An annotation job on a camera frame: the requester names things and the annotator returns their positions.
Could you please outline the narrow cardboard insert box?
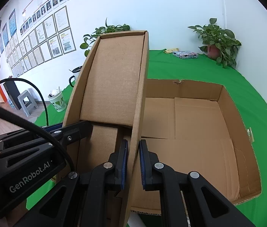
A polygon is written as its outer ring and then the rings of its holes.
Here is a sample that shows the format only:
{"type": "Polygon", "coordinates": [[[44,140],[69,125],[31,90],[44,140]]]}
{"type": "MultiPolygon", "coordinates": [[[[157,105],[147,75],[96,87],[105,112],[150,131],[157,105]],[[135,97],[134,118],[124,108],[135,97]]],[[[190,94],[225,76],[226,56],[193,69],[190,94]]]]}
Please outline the narrow cardboard insert box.
{"type": "Polygon", "coordinates": [[[74,85],[65,126],[86,120],[87,138],[67,147],[79,174],[91,172],[128,141],[125,187],[108,192],[105,226],[126,226],[138,168],[138,144],[145,106],[149,60],[147,31],[101,35],[89,52],[74,85]]]}

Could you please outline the white handheld device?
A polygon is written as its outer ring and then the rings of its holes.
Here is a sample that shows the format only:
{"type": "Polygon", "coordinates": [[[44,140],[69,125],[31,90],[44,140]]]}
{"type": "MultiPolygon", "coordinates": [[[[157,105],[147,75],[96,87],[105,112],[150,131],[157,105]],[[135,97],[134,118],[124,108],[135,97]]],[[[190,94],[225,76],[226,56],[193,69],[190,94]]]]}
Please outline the white handheld device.
{"type": "Polygon", "coordinates": [[[130,212],[129,219],[127,221],[129,227],[146,227],[142,219],[136,212],[130,212]]]}

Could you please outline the paper cup with leaves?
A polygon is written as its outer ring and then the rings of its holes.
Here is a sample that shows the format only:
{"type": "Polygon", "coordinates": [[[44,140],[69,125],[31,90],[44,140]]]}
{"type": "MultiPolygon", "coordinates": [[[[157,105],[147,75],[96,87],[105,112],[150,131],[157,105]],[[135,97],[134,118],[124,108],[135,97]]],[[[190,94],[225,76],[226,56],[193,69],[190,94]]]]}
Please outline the paper cup with leaves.
{"type": "Polygon", "coordinates": [[[67,107],[65,98],[63,96],[63,93],[60,87],[58,87],[55,90],[51,90],[48,95],[48,99],[51,102],[51,104],[54,106],[57,112],[62,112],[67,107]]]}

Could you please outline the white enamel mug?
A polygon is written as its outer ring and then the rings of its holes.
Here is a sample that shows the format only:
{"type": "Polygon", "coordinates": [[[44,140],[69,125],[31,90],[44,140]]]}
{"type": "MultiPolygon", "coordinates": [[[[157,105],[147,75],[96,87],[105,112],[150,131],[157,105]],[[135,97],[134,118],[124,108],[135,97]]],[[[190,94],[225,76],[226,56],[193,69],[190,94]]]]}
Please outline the white enamel mug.
{"type": "Polygon", "coordinates": [[[73,88],[74,84],[73,82],[75,82],[79,76],[79,73],[81,71],[82,66],[76,67],[73,70],[71,70],[72,76],[69,78],[69,84],[70,86],[73,88]]]}

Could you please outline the large cardboard tray box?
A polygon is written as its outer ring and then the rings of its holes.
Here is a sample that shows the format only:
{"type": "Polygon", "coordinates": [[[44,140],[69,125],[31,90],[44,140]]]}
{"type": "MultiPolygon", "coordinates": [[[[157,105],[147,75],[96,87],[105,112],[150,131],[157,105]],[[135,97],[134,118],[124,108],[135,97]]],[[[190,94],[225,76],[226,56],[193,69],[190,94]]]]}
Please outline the large cardboard tray box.
{"type": "Polygon", "coordinates": [[[261,194],[247,130],[220,84],[148,79],[142,138],[161,163],[181,173],[198,172],[233,204],[261,194]]]}

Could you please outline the grey plastic stool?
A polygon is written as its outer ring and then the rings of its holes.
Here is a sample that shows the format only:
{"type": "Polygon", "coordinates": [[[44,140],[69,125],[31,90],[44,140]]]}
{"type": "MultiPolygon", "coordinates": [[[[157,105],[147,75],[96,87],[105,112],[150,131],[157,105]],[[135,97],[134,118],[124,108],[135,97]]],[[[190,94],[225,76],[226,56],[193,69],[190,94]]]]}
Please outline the grey plastic stool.
{"type": "Polygon", "coordinates": [[[26,114],[26,116],[30,116],[30,111],[33,109],[38,108],[38,104],[36,103],[35,99],[33,96],[30,94],[28,90],[25,90],[22,92],[18,97],[17,97],[20,106],[22,107],[22,110],[26,114]]]}

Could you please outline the yellow packet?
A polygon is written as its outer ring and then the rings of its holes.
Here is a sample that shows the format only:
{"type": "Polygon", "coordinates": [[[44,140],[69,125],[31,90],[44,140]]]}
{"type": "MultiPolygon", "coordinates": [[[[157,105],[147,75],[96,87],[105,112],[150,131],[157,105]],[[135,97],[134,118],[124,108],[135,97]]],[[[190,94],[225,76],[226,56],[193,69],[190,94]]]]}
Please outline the yellow packet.
{"type": "Polygon", "coordinates": [[[172,54],[174,52],[178,52],[179,48],[172,48],[172,49],[164,49],[163,52],[166,54],[172,54]]]}

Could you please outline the tissue packet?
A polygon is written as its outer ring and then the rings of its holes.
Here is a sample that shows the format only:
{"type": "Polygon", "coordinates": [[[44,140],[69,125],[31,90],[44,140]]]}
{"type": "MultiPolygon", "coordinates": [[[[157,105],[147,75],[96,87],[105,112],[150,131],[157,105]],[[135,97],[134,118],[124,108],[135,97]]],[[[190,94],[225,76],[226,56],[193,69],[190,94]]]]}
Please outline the tissue packet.
{"type": "Polygon", "coordinates": [[[180,59],[198,58],[198,54],[192,51],[174,51],[173,56],[180,59]]]}

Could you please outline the small potted plant red pot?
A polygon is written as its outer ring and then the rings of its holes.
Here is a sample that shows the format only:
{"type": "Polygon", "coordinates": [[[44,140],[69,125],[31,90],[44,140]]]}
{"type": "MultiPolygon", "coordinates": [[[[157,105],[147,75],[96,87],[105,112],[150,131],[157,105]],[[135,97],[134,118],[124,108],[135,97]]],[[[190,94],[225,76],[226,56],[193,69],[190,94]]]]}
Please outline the small potted plant red pot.
{"type": "Polygon", "coordinates": [[[193,30],[198,38],[202,40],[202,46],[199,47],[202,52],[209,57],[210,51],[216,49],[217,56],[213,56],[212,59],[218,65],[223,68],[236,68],[236,57],[242,44],[235,38],[232,30],[217,25],[216,18],[210,18],[207,25],[188,26],[188,28],[193,30]]]}

